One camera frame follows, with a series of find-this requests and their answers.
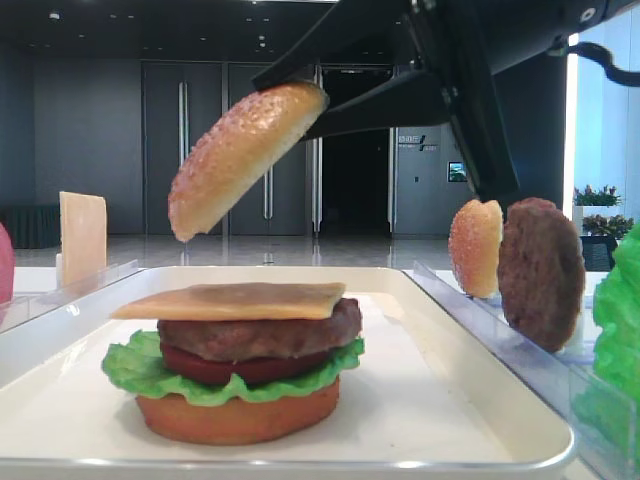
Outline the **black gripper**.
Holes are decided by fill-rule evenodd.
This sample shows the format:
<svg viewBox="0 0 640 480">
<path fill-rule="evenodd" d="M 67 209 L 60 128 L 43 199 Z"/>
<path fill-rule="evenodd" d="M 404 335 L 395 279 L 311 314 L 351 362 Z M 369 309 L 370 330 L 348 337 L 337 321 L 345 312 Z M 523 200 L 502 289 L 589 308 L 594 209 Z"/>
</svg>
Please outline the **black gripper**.
<svg viewBox="0 0 640 480">
<path fill-rule="evenodd" d="M 400 0 L 341 0 L 285 54 L 256 75 L 261 91 L 307 64 L 389 27 L 409 11 Z M 423 65 L 329 108 L 304 140 L 451 122 L 459 130 L 500 130 L 494 76 L 543 52 L 563 54 L 568 38 L 608 18 L 605 1 L 419 1 L 409 30 Z"/>
</svg>

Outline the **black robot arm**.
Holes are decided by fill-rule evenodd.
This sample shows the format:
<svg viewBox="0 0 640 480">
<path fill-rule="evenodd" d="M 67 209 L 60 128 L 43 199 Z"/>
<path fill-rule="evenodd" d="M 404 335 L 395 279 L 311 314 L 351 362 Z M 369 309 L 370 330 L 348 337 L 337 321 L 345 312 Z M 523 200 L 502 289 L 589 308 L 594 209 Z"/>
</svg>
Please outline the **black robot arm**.
<svg viewBox="0 0 640 480">
<path fill-rule="evenodd" d="M 447 123 L 461 149 L 473 191 L 483 200 L 519 188 L 511 159 L 497 74 L 542 53 L 576 54 L 619 85 L 636 87 L 605 47 L 569 43 L 636 7 L 634 1 L 339 1 L 287 53 L 253 80 L 257 90 L 291 79 L 305 64 L 398 20 L 417 64 L 354 99 L 331 107 L 309 139 L 393 127 Z"/>
</svg>

